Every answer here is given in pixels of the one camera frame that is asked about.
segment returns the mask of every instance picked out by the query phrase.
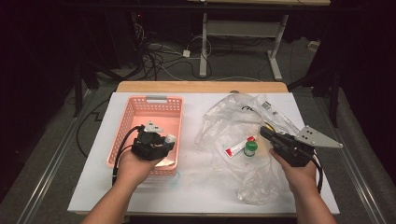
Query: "desk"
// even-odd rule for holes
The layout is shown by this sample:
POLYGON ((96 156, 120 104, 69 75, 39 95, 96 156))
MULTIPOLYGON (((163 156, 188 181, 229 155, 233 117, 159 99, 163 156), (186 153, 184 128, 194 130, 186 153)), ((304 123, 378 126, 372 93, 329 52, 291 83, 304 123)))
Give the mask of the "desk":
MULTIPOLYGON (((121 82, 117 92, 113 93, 68 211, 79 214, 89 212, 111 188, 112 169, 106 166, 106 158, 128 97, 131 94, 158 95, 160 92, 182 96, 184 99, 177 174, 151 175, 135 191, 128 207, 128 215, 294 216, 294 199, 290 192, 279 195, 274 202, 260 206, 239 201, 234 193, 238 184, 231 175, 215 172, 209 159, 211 152, 199 150, 193 143, 202 125, 202 115, 230 91, 250 92, 253 95, 255 94, 253 92, 268 92, 269 101, 273 105, 280 110, 283 109, 285 115, 293 120, 297 127, 304 126, 297 104, 284 84, 265 82, 243 84, 189 81, 121 82)), ((326 178, 323 182, 322 197, 333 213, 339 213, 326 178)))
MULTIPOLYGON (((190 0, 193 2, 202 2, 200 0, 190 0)), ((239 4, 262 4, 262 5, 303 5, 303 6, 328 6, 330 0, 206 0, 205 5, 209 3, 239 3, 239 4)), ((207 13, 204 13, 203 31, 202 31, 202 50, 200 61, 200 77, 206 77, 207 57, 207 36, 208 35, 234 35, 234 36, 252 36, 252 37, 274 37, 275 42, 271 50, 267 51, 268 60, 271 65, 274 78, 277 81, 282 80, 282 75, 276 61, 277 50, 282 40, 283 32, 286 28, 289 15, 283 15, 280 22, 261 22, 261 21, 210 21, 207 13)))

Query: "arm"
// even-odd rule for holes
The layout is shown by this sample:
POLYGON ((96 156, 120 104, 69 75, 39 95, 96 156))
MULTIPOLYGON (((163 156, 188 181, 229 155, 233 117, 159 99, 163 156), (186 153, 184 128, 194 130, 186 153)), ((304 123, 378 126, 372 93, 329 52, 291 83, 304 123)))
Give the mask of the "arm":
POLYGON ((82 223, 122 223, 134 190, 159 162, 143 161, 133 153, 125 152, 120 158, 117 181, 82 223))
POLYGON ((317 189, 317 168, 311 161, 305 167, 291 167, 273 149, 271 155, 279 161, 294 195, 297 221, 303 223, 336 223, 317 189))

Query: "plastic basket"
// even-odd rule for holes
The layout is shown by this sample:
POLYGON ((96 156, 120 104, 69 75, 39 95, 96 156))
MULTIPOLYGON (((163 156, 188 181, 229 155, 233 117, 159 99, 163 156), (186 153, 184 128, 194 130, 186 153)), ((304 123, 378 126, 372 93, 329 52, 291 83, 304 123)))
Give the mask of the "plastic basket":
MULTIPOLYGON (((163 129, 161 136, 174 135, 177 140, 174 148, 169 151, 166 159, 175 163, 169 166, 156 166, 150 173, 152 175, 175 175, 177 168, 178 146, 180 139, 181 118, 183 112, 183 99, 176 96, 131 96, 125 106, 120 121, 120 127, 114 139, 113 146, 107 157, 107 165, 114 167, 117 152, 124 136, 135 126, 146 125, 151 120, 163 129)), ((137 131, 131 133, 124 146, 131 145, 137 137, 137 131)))

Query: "plastic bag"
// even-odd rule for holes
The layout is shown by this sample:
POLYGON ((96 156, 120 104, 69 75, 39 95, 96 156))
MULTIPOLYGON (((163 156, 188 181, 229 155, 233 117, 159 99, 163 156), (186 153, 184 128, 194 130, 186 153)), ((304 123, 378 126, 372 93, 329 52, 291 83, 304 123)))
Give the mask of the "plastic bag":
POLYGON ((268 152, 270 143, 260 136, 260 127, 267 123, 278 132, 295 134, 285 120, 264 108, 265 102, 265 94, 228 95, 204 114, 194 141, 200 149, 212 151, 212 164, 223 167, 239 183, 235 191, 238 199, 256 205, 269 203, 289 190, 280 164, 268 152), (259 145, 255 155, 248 158, 241 151, 229 158, 224 150, 249 136, 255 136, 259 145))

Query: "green bottle cap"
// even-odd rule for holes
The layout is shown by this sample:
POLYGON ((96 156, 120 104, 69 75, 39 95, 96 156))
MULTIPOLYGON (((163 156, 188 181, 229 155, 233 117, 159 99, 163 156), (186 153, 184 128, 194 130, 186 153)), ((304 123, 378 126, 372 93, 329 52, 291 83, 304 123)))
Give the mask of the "green bottle cap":
POLYGON ((246 156, 252 157, 254 156, 254 151, 257 150, 257 143, 248 141, 245 143, 244 153, 246 156))

